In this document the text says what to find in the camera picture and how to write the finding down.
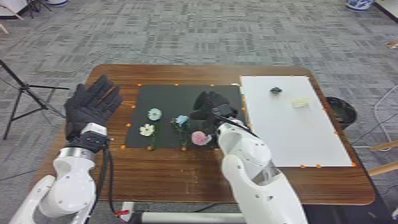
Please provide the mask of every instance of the tripod stand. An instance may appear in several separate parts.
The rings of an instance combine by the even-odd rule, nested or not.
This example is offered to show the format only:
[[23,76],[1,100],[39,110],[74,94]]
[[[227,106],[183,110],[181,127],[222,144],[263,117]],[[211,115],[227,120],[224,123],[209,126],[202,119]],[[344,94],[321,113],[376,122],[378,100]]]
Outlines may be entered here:
[[[69,90],[69,88],[64,88],[64,87],[55,87],[55,86],[40,86],[40,85],[28,85],[26,83],[23,83],[21,79],[17,78],[16,76],[16,73],[12,72],[9,66],[5,65],[3,61],[0,60],[0,66],[3,67],[3,70],[7,71],[17,85],[19,85],[19,88],[17,88],[17,96],[16,96],[16,103],[14,103],[14,108],[12,108],[12,112],[10,112],[10,117],[9,117],[9,123],[7,123],[7,128],[5,128],[5,132],[3,132],[3,140],[7,139],[7,136],[9,136],[9,129],[10,129],[10,124],[12,122],[26,117],[32,113],[39,112],[40,110],[51,110],[51,112],[60,116],[60,117],[65,117],[64,114],[60,113],[60,111],[53,108],[51,104],[49,104],[49,99],[51,99],[51,96],[53,96],[53,92],[56,89],[62,89],[62,90]],[[51,89],[51,92],[49,92],[49,95],[48,95],[48,98],[46,100],[37,96],[37,94],[33,93],[32,91],[32,88],[40,88],[40,89]],[[21,100],[21,94],[26,94],[35,103],[39,104],[39,108],[33,109],[32,111],[28,111],[25,114],[21,114],[19,116],[16,116],[16,109],[17,109],[17,105],[19,105],[19,100]]]

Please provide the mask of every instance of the pink object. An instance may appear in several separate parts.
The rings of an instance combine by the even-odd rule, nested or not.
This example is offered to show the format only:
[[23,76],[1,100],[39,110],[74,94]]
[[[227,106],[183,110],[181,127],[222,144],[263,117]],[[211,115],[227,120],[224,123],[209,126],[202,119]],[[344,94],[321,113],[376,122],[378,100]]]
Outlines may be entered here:
[[192,143],[199,146],[206,145],[211,141],[211,135],[206,135],[200,131],[192,133]]

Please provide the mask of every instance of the black glove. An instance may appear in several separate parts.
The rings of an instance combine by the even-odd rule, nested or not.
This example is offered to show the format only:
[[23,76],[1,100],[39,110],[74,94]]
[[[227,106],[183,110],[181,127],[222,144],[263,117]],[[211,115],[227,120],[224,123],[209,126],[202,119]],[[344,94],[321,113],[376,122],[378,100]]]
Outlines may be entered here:
[[88,89],[78,84],[72,97],[65,101],[65,139],[80,137],[85,125],[92,122],[106,127],[108,118],[122,102],[119,86],[101,75]]
[[192,120],[213,120],[215,115],[225,118],[238,115],[236,109],[229,106],[227,98],[213,91],[200,93],[195,99],[193,110],[190,113]]

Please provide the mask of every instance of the white board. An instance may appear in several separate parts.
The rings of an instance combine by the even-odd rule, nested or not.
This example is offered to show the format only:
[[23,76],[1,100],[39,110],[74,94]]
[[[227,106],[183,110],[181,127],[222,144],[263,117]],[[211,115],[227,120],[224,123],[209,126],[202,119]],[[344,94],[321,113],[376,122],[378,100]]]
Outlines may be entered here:
[[[270,89],[282,93],[273,95]],[[263,139],[277,167],[351,166],[350,156],[305,76],[241,76],[252,131]],[[307,98],[305,107],[291,100]]]

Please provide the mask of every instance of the robot wrist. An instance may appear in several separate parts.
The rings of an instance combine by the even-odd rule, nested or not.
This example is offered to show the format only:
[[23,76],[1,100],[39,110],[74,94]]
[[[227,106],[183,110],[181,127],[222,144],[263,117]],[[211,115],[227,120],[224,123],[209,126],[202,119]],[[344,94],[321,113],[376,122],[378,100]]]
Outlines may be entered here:
[[80,134],[78,137],[71,139],[65,144],[69,148],[83,148],[90,150],[92,153],[97,153],[106,147],[108,138],[106,135],[101,135],[94,131],[87,131]]
[[62,158],[62,157],[67,157],[67,156],[81,158],[81,159],[88,159],[94,162],[96,154],[85,148],[78,148],[78,147],[62,148],[60,151],[58,151],[58,157],[56,158]]

